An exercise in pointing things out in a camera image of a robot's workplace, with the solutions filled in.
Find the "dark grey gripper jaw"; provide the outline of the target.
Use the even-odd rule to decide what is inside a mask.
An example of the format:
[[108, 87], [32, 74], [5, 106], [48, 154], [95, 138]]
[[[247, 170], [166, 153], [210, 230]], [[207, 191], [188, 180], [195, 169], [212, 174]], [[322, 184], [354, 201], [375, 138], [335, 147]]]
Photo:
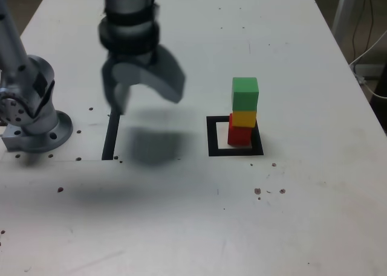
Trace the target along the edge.
[[108, 56], [102, 66], [102, 81], [105, 97], [119, 115], [126, 112], [132, 76], [128, 68], [130, 57]]

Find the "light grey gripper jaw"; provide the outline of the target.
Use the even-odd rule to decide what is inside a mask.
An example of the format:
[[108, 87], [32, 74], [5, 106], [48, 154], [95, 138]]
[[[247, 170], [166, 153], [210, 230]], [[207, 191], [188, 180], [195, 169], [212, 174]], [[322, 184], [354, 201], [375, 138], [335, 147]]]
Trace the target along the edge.
[[163, 45], [158, 45], [152, 54], [123, 59], [113, 67], [112, 74], [123, 85], [146, 85], [173, 103], [183, 98], [185, 74], [175, 56]]

